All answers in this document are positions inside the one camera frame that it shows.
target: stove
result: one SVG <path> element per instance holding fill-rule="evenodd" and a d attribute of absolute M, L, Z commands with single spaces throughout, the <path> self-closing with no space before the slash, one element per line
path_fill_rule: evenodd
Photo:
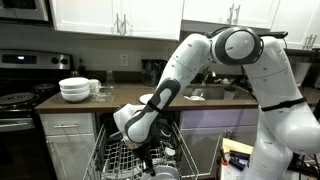
<path fill-rule="evenodd" d="M 0 179 L 56 179 L 34 109 L 72 70 L 71 55 L 0 49 Z"/>

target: lower cabinet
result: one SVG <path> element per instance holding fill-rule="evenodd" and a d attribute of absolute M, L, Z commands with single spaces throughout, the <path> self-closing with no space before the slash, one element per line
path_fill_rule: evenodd
<path fill-rule="evenodd" d="M 182 129 L 181 133 L 198 167 L 199 178 L 213 178 L 217 173 L 216 160 L 220 157 L 219 141 L 228 135 L 232 140 L 254 145 L 257 126 Z M 181 168 L 187 167 L 188 162 L 182 160 Z"/>
<path fill-rule="evenodd" d="M 81 180 L 92 148 L 94 134 L 46 136 L 48 150 L 59 180 Z"/>

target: kitchen counter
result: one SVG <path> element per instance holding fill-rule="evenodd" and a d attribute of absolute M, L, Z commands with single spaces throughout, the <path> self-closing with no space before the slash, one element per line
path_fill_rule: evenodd
<path fill-rule="evenodd" d="M 130 104 L 141 104 L 139 97 L 144 94 L 153 93 L 151 87 L 139 84 L 119 84 L 115 87 L 115 99 L 113 102 L 90 102 L 90 97 L 77 104 L 66 102 L 60 93 L 52 96 L 35 108 L 38 114 L 48 113 L 95 113 L 114 112 L 119 106 Z M 320 90 L 312 88 L 300 88 L 301 93 L 307 98 L 310 106 L 316 106 L 320 99 Z M 169 111 L 180 110 L 209 110 L 209 109 L 242 109 L 257 108 L 255 100 L 209 100 L 189 101 L 179 94 L 169 106 Z"/>

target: dishwasher rack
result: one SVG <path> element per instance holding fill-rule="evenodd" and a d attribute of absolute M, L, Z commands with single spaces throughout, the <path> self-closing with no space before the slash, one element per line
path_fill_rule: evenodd
<path fill-rule="evenodd" d="M 175 156 L 166 156 L 168 143 L 151 149 L 154 167 L 171 166 L 178 170 L 179 179 L 197 179 L 199 171 L 175 123 L 171 126 L 169 144 L 176 150 Z M 89 159 L 83 180 L 138 180 L 142 177 L 141 162 L 135 158 L 123 141 L 107 143 L 108 130 L 102 126 L 94 150 Z"/>

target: electrical outlet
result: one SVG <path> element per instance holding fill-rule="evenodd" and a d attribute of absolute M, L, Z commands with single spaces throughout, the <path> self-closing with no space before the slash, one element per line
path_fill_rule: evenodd
<path fill-rule="evenodd" d="M 121 63 L 121 66 L 128 66 L 129 65 L 128 54 L 120 54 L 120 63 Z"/>

